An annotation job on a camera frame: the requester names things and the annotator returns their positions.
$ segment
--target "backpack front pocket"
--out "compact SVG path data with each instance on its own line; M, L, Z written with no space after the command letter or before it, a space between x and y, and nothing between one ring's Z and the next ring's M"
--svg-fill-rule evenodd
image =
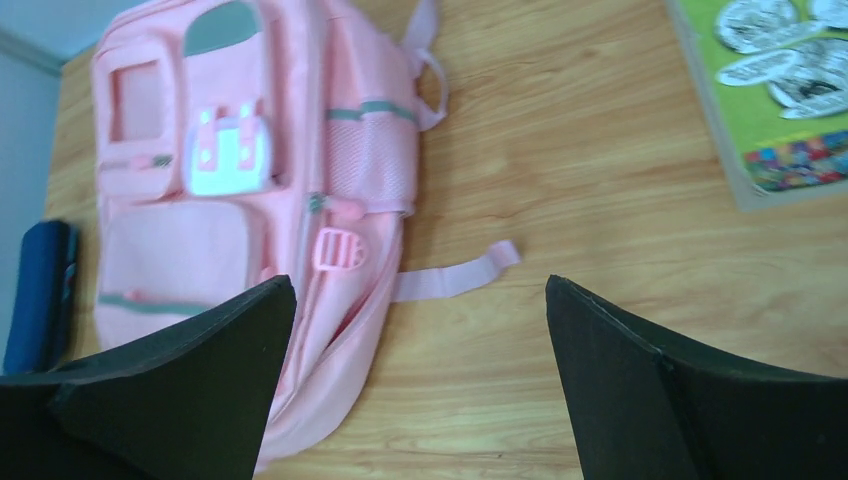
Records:
M98 185L155 200L179 190L179 83L172 46L148 34L103 49L92 67Z
M189 318L257 284L264 250L262 218L233 203L183 202L122 213L104 239L98 306L129 317Z
M183 44L188 127L183 176L197 196L273 186L271 33L257 5L231 1L198 16Z

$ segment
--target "white sticker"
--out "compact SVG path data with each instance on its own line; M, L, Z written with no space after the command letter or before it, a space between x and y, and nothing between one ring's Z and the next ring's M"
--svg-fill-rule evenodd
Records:
M786 107L782 117L825 117L848 110L848 41L815 38L797 45L796 65L769 81L772 98Z
M722 68L716 80L731 87L764 83L785 76L803 57L801 52L790 49L760 53Z
M719 40L744 54L797 42L826 28L821 21L801 22L789 0L736 0L721 10L715 25Z
M809 8L828 27L848 29L848 0L810 0Z
M793 108L784 110L781 117L788 120L819 118L846 110L848 110L848 94L845 91L839 91L805 100Z

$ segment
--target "book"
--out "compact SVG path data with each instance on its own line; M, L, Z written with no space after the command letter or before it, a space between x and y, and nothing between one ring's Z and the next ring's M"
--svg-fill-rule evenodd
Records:
M848 0L667 0L741 210L848 192Z

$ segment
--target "backpack handle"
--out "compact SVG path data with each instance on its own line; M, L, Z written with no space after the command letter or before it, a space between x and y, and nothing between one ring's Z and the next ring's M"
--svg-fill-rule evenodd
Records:
M433 110L421 97L417 99L418 123L421 131L430 130L448 115L448 81L445 70L430 52L430 45L439 31L439 2L438 0L421 0L409 19L406 35L403 38L403 49L412 67L415 78L421 77L424 66L429 66L439 78L442 94L438 110Z

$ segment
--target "green book cover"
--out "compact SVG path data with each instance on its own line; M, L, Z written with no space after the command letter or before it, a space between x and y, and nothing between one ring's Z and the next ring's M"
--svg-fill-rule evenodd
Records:
M672 1L749 185L769 195L842 183L848 0Z

